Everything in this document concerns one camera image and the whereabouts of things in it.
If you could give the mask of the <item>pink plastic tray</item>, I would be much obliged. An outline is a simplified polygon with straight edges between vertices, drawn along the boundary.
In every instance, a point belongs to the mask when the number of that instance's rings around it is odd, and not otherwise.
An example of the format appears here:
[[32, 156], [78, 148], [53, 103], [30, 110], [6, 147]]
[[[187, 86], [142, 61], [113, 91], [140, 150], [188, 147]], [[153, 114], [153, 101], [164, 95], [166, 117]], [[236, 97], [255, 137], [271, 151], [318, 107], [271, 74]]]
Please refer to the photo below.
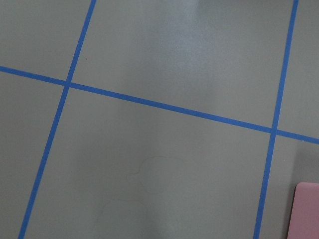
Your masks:
[[319, 237], [319, 185], [300, 182], [294, 193], [289, 239], [317, 239]]

